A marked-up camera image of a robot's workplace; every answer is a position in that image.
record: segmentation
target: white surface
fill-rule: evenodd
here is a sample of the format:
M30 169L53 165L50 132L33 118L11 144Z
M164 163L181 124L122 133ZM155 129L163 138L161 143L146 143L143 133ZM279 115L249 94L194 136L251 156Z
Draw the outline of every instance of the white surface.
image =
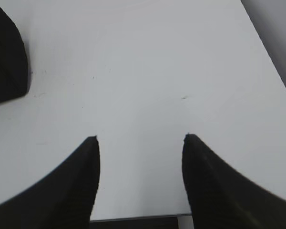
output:
M286 0L242 0L286 86Z
M192 216L178 217L178 228L179 229L194 229L194 223L193 223Z
M92 219L190 212L183 138L286 199L286 89L240 1L0 0L32 86L0 104L0 202L98 135Z

